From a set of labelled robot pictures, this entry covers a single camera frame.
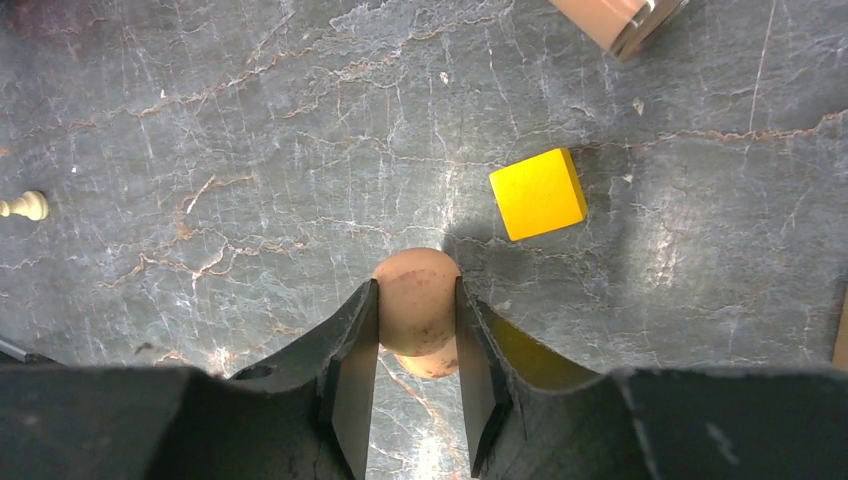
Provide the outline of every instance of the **chess pawn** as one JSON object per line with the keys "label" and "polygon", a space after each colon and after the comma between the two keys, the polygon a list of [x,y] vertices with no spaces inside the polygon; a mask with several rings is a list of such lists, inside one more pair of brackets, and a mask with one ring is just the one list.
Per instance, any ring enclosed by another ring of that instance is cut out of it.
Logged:
{"label": "chess pawn", "polygon": [[41,192],[24,192],[20,198],[11,202],[0,200],[0,215],[8,217],[12,213],[23,215],[30,220],[44,220],[47,217],[47,199]]}

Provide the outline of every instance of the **white speck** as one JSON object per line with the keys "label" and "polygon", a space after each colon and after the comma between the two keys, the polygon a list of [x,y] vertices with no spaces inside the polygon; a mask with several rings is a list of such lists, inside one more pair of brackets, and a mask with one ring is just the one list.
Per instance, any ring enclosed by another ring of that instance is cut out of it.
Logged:
{"label": "white speck", "polygon": [[707,422],[706,426],[707,435],[715,440],[716,446],[725,460],[733,465],[739,465],[739,457],[733,454],[733,443],[730,442],[730,439],[727,438],[724,432],[722,432],[716,424]]}
{"label": "white speck", "polygon": [[636,97],[636,98],[633,99],[633,108],[636,109],[636,113],[638,113],[639,116],[641,117],[642,112],[645,110],[645,103],[642,100],[640,100],[639,97]]}

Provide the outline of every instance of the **gray marble surface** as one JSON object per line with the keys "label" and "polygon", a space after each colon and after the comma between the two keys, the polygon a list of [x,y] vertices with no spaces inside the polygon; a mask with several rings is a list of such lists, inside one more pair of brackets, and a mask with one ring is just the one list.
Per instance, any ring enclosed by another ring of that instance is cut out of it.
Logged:
{"label": "gray marble surface", "polygon": [[[442,247],[558,352],[829,359],[848,4],[693,0],[633,62],[544,0],[18,0],[0,28],[0,335],[230,374]],[[487,175],[572,149],[590,214],[506,240]],[[467,478],[457,378],[378,366],[369,476]]]}

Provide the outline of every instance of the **cube's top face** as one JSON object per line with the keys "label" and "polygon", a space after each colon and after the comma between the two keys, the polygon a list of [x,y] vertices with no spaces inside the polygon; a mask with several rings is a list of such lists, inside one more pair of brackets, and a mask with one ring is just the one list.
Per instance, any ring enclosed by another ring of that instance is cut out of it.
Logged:
{"label": "cube's top face", "polygon": [[557,148],[489,175],[510,240],[541,235],[586,218],[583,190],[567,150]]}

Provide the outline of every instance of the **cube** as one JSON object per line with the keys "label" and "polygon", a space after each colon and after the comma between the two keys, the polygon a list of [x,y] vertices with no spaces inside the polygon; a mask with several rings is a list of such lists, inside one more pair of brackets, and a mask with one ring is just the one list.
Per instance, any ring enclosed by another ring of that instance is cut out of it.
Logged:
{"label": "cube", "polygon": [[589,210],[564,148],[492,172],[489,180],[513,242],[580,223]]}

